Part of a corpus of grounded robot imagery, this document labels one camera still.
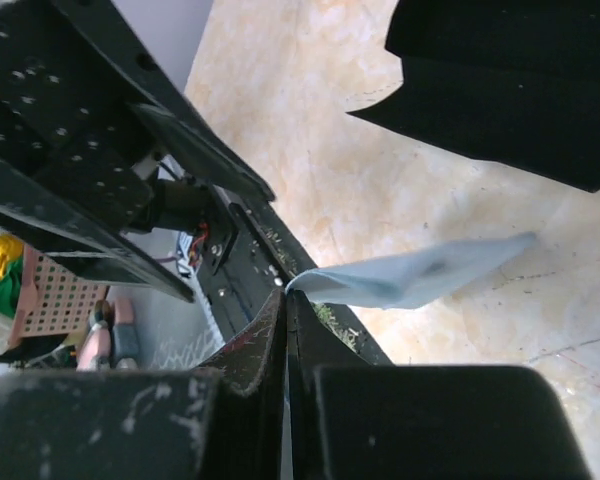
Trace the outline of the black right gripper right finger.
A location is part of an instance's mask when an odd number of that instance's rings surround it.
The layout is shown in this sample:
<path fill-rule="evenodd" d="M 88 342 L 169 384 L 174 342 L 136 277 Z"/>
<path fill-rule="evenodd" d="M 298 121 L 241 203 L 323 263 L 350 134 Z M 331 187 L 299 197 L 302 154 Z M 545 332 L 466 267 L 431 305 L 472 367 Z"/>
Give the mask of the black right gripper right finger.
<path fill-rule="evenodd" d="M 587 479 L 558 397 L 514 365 L 372 365 L 287 297 L 297 479 Z"/>

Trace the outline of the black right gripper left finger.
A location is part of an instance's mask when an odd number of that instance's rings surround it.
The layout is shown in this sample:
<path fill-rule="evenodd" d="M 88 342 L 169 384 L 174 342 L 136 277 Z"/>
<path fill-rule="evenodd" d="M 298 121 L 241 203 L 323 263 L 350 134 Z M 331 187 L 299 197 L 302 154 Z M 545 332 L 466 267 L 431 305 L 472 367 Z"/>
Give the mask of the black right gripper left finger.
<path fill-rule="evenodd" d="M 0 479 L 276 479 L 285 297 L 191 370 L 0 378 Z"/>

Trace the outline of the light blue lens cloth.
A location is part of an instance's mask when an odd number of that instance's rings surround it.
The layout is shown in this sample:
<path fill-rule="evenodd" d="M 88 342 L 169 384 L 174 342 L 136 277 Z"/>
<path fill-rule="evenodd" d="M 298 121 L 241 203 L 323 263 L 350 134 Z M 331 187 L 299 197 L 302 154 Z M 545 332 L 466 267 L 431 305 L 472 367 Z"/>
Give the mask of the light blue lens cloth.
<path fill-rule="evenodd" d="M 533 232 L 508 238 L 452 241 L 424 250 L 314 268 L 285 292 L 313 303 L 417 309 L 498 269 L 537 240 Z"/>

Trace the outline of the black glasses case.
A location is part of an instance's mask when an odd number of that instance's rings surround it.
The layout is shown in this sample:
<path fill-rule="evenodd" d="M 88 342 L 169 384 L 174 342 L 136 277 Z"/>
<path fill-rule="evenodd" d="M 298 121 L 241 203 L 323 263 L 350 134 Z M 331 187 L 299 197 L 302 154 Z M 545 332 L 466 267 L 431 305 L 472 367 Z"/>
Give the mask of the black glasses case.
<path fill-rule="evenodd" d="M 401 1 L 403 83 L 359 119 L 600 190 L 600 1 Z"/>

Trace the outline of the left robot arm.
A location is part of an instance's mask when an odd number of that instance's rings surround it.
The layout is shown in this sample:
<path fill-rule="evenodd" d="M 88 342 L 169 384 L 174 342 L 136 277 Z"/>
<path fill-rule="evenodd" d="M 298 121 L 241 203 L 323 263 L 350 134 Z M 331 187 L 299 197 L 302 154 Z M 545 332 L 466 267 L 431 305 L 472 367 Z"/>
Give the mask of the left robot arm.
<path fill-rule="evenodd" d="M 75 275 L 191 301 L 127 238 L 268 184 L 210 128 L 110 1 L 0 1 L 0 227 Z"/>

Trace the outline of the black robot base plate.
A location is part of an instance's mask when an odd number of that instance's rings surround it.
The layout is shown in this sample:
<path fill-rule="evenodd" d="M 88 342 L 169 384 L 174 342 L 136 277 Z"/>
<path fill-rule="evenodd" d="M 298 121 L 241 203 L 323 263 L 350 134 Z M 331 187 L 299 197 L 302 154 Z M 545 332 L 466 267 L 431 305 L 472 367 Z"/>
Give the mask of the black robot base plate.
<path fill-rule="evenodd" d="M 131 109 L 182 170 L 182 179 L 163 189 L 185 195 L 175 204 L 197 229 L 197 280 L 221 333 L 232 337 L 273 289 L 315 263 L 271 207 L 271 188 L 194 108 L 173 113 L 144 102 Z"/>

